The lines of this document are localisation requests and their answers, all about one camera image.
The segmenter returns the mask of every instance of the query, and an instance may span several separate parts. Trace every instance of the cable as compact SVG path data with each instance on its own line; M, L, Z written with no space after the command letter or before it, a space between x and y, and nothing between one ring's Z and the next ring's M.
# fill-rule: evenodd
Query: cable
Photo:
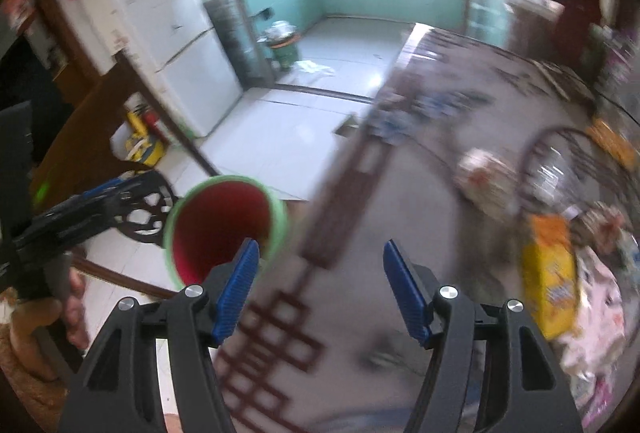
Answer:
M640 126L640 123L638 122L638 120L635 117L633 117L624 106L620 105L620 103L617 103L617 102L613 101L610 97L606 96L605 94L603 94L599 90L596 90L596 89L593 89L593 90L594 90L594 92L596 92L597 95L603 97L605 100L607 100L609 103L614 105L616 108L618 108L619 110L622 110L623 112L625 112L626 115L628 115L629 118L631 118L631 120L634 123L636 123L638 126Z

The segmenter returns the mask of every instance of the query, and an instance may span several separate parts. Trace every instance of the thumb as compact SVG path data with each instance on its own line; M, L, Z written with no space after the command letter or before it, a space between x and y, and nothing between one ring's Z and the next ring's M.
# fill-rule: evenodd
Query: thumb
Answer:
M21 304L11 315L10 340L14 354L31 374L52 381L56 374L44 359L38 342L31 335L37 327L52 324L62 313L62 303L46 298Z

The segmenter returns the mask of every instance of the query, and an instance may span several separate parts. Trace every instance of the blue gripper pad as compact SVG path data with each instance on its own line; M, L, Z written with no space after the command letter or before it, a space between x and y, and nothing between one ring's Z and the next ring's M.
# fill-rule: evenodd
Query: blue gripper pad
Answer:
M383 266L409 335L416 339L420 346L425 346L431 337L427 302L418 289L412 269L404 262L393 240L385 244Z
M225 288L216 302L216 324L211 335L219 345L234 333L242 307L258 272L260 251L258 243L252 239L241 251L241 256L231 273Z

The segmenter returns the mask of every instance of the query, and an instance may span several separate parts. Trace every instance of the white refrigerator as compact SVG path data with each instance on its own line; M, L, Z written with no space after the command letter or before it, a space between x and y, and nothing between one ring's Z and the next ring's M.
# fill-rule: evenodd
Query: white refrigerator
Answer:
M111 55L126 49L177 122L206 136L242 93L200 0L80 0Z

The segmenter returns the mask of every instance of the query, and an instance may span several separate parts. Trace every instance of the white tile floor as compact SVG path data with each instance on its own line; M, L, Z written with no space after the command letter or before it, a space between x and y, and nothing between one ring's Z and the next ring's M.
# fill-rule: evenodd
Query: white tile floor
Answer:
M200 149L224 174L242 174L271 187L283 199L308 200L329 165L342 137L334 130L348 114L363 117L369 105L337 98L283 90L252 89L245 93ZM207 175L186 152L170 148L158 170L183 196ZM177 287L169 277L164 251L137 243L111 229L91 239L92 261L128 276L165 288ZM130 291L90 279L85 297L92 337L116 303ZM141 303L148 298L133 294ZM158 342L158 376L162 405L176 413L168 351Z
M373 97L396 61L411 27L408 23L360 18L322 20L298 43L300 59L331 67L334 75L291 71L278 83Z

